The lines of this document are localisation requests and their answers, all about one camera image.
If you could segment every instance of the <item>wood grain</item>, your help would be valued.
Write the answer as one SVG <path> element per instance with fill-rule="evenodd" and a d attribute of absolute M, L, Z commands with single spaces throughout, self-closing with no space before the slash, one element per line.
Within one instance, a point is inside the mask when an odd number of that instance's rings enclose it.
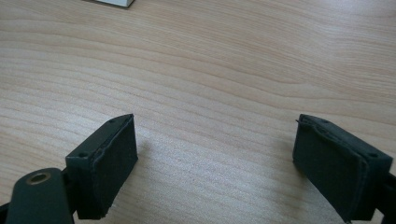
<path fill-rule="evenodd" d="M 78 223 L 343 223 L 292 164 L 301 113 L 396 157 L 393 0 L 0 0 L 0 69 L 0 203 L 135 114 L 139 162 Z"/>

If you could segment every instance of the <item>screw hole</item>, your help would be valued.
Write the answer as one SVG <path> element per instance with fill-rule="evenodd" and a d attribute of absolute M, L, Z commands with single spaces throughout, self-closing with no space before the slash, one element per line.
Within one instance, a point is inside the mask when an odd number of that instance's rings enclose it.
<path fill-rule="evenodd" d="M 84 157 L 87 157 L 87 156 L 88 156 L 88 153 L 86 153 L 86 152 L 80 152 L 80 153 L 78 154 L 78 156 L 79 156 L 80 158 L 84 158 Z"/>
<path fill-rule="evenodd" d="M 37 185 L 48 179 L 50 179 L 50 173 L 38 173 L 30 176 L 29 179 L 26 180 L 26 183 L 28 185 Z"/>

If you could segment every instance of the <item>white object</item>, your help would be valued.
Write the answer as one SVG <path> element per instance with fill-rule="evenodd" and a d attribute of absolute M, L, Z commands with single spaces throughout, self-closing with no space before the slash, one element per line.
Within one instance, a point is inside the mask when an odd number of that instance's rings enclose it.
<path fill-rule="evenodd" d="M 109 3 L 118 7 L 128 7 L 134 0 L 95 0 L 96 2 Z"/>

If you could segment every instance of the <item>black bracket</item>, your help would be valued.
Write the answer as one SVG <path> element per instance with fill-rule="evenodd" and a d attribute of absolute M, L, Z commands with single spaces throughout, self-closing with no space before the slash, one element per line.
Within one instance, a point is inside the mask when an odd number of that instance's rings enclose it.
<path fill-rule="evenodd" d="M 377 208 L 382 223 L 396 223 L 392 157 L 325 119 L 301 115 L 297 121 L 294 164 L 340 217 L 371 220 Z"/>
<path fill-rule="evenodd" d="M 32 172 L 0 206 L 0 223 L 74 223 L 104 217 L 137 161 L 134 115 L 109 120 L 66 156 L 66 168 Z"/>

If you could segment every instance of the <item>wooden table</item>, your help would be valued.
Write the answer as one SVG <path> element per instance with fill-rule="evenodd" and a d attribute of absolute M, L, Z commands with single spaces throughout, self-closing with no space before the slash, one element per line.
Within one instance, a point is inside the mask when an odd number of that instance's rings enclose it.
<path fill-rule="evenodd" d="M 1 0 L 0 67 L 0 203 L 127 113 L 139 161 L 93 223 L 343 223 L 292 163 L 301 113 L 396 157 L 393 0 Z"/>

